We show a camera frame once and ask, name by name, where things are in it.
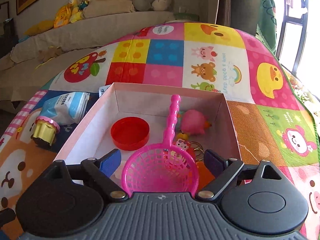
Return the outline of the orange plastic toy piece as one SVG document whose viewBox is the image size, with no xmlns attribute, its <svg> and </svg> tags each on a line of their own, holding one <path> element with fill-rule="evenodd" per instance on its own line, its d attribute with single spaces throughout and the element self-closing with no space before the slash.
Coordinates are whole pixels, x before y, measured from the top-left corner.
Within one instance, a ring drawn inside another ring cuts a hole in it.
<svg viewBox="0 0 320 240">
<path fill-rule="evenodd" d="M 212 175 L 212 173 L 210 172 L 210 170 L 208 170 L 208 168 L 206 168 L 203 161 L 196 162 L 196 166 L 199 172 L 199 184 L 198 184 L 197 190 L 200 191 L 207 184 L 213 181 L 215 179 L 215 176 Z"/>
</svg>

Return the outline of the red plastic lid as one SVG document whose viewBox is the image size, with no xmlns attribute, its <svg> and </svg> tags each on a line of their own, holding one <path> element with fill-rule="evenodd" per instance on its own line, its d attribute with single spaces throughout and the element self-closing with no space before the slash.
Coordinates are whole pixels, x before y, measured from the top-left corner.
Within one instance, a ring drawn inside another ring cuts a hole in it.
<svg viewBox="0 0 320 240">
<path fill-rule="evenodd" d="M 145 146 L 150 136 L 150 126 L 142 118 L 129 116 L 117 120 L 110 130 L 115 146 L 124 151 L 135 151 Z"/>
</svg>

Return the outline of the yellow toy camera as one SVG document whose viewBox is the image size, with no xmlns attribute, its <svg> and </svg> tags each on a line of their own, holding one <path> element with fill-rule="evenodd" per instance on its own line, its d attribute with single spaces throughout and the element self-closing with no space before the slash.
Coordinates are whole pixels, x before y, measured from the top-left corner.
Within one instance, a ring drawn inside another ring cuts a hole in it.
<svg viewBox="0 0 320 240">
<path fill-rule="evenodd" d="M 178 135 L 176 135 L 176 138 L 175 138 L 173 144 L 180 147 L 181 149 L 183 149 L 187 153 L 189 153 L 191 155 L 191 157 L 194 160 L 196 160 L 195 150 L 194 150 L 193 146 L 191 145 L 191 142 L 189 141 L 189 137 L 187 134 L 178 133 Z"/>
</svg>

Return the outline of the pink pig toy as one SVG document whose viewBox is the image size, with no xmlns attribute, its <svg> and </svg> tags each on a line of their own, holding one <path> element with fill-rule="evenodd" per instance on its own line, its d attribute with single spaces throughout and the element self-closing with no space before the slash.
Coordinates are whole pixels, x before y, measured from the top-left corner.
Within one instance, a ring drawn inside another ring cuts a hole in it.
<svg viewBox="0 0 320 240">
<path fill-rule="evenodd" d="M 212 123 L 199 111 L 190 109 L 179 111 L 175 129 L 188 135 L 204 134 Z"/>
</svg>

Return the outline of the pink plastic net scoop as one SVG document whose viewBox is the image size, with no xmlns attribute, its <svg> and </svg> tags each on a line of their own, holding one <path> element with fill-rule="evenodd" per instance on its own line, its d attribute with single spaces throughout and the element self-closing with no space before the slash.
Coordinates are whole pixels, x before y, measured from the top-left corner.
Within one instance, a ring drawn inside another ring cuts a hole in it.
<svg viewBox="0 0 320 240">
<path fill-rule="evenodd" d="M 181 97 L 171 96 L 163 141 L 134 152 L 121 173 L 121 187 L 129 196 L 135 192 L 189 192 L 195 195 L 199 172 L 192 156 L 173 144 Z"/>
</svg>

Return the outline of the pink gold cupcake toy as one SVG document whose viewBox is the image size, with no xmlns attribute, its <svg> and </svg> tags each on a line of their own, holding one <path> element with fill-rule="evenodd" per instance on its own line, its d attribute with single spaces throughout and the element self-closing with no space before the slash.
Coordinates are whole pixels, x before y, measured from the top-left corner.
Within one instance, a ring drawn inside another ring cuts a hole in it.
<svg viewBox="0 0 320 240">
<path fill-rule="evenodd" d="M 35 125 L 33 141 L 41 147 L 51 147 L 60 131 L 59 124 L 49 117 L 40 115 L 36 118 Z"/>
</svg>

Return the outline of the white battery charger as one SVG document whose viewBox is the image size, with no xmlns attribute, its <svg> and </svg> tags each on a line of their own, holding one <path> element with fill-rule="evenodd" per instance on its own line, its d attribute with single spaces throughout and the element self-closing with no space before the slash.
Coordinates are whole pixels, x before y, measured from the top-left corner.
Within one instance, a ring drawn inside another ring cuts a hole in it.
<svg viewBox="0 0 320 240">
<path fill-rule="evenodd" d="M 108 90 L 108 88 L 109 88 L 110 86 L 111 86 L 111 85 L 101 86 L 101 87 L 98 89 L 99 97 L 101 97 L 101 96 Z"/>
</svg>

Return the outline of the black red keychain toy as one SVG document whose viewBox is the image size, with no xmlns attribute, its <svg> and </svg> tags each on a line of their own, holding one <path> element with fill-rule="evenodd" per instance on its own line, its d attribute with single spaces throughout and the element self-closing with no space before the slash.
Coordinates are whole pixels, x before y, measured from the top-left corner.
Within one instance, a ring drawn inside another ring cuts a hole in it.
<svg viewBox="0 0 320 240">
<path fill-rule="evenodd" d="M 190 146 L 195 154 L 195 159 L 201 161 L 204 159 L 204 149 L 199 142 L 191 141 Z"/>
</svg>

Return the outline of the colourful cartoon play mat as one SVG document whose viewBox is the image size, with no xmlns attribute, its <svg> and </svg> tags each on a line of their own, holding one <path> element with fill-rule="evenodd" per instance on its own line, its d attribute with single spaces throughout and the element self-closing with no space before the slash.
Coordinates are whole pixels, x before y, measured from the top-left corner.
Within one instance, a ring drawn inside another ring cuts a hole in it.
<svg viewBox="0 0 320 240">
<path fill-rule="evenodd" d="M 52 147 L 32 140 L 43 103 L 68 92 L 89 92 L 115 82 L 220 92 L 227 99 L 242 160 L 270 160 L 309 202 L 301 232 L 319 239 L 319 140 L 311 113 L 275 56 L 248 33 L 208 23 L 167 23 L 144 28 L 96 50 L 71 51 L 36 68 L 14 67 L 17 85 L 40 88 L 1 137 L 1 208 L 19 196 L 53 161 L 76 125 L 61 127 Z"/>
</svg>

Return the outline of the blue white tissue pack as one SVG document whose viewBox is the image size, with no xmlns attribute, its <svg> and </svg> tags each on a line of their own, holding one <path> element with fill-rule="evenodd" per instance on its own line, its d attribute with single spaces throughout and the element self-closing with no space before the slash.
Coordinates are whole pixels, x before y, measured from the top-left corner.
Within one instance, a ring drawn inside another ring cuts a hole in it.
<svg viewBox="0 0 320 240">
<path fill-rule="evenodd" d="M 53 120 L 59 126 L 78 124 L 85 115 L 90 94 L 69 92 L 47 100 L 37 119 Z"/>
</svg>

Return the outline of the pink cardboard box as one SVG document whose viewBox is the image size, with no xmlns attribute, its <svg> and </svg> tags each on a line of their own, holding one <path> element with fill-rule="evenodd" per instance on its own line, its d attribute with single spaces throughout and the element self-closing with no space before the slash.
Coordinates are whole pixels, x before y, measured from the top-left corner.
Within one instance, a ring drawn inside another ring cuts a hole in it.
<svg viewBox="0 0 320 240">
<path fill-rule="evenodd" d="M 210 127 L 191 138 L 223 159 L 240 150 L 225 97 L 202 90 L 114 83 L 78 124 L 57 155 L 66 164 L 86 165 L 121 152 L 121 189 L 134 192 L 195 193 L 199 171 L 176 134 L 202 114 Z"/>
</svg>

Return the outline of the small brown plush toy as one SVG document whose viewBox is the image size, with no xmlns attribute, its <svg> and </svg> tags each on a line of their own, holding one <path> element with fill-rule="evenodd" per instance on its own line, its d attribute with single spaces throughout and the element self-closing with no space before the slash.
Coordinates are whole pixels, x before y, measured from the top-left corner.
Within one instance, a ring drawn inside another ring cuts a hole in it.
<svg viewBox="0 0 320 240">
<path fill-rule="evenodd" d="M 45 63 L 50 59 L 60 56 L 62 53 L 63 53 L 63 50 L 61 49 L 61 47 L 51 46 L 46 50 L 39 50 L 38 60 L 41 63 Z"/>
</svg>

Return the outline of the green patterned cloth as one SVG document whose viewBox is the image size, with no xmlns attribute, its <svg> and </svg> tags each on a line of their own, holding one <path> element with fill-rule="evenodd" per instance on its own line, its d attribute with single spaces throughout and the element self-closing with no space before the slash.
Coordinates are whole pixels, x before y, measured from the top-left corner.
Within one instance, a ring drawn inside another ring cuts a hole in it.
<svg viewBox="0 0 320 240">
<path fill-rule="evenodd" d="M 256 30 L 259 39 L 272 53 L 277 50 L 277 20 L 274 0 L 260 0 Z"/>
</svg>

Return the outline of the yellow tiger plush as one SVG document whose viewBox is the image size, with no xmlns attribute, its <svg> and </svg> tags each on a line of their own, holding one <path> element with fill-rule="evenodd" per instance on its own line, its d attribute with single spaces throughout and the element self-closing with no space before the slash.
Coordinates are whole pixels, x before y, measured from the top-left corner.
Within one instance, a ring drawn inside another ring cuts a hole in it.
<svg viewBox="0 0 320 240">
<path fill-rule="evenodd" d="M 78 1 L 77 0 L 69 0 L 69 2 L 62 6 L 55 15 L 55 20 L 53 27 L 59 28 L 61 26 L 67 25 L 71 16 L 78 12 Z"/>
</svg>

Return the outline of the folded beige blanket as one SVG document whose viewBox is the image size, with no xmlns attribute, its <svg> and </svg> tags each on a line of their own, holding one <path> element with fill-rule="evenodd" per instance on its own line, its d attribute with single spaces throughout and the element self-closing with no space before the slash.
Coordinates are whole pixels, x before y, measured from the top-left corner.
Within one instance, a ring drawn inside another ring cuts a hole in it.
<svg viewBox="0 0 320 240">
<path fill-rule="evenodd" d="M 84 18 L 135 12 L 132 0 L 90 0 L 83 9 Z"/>
</svg>

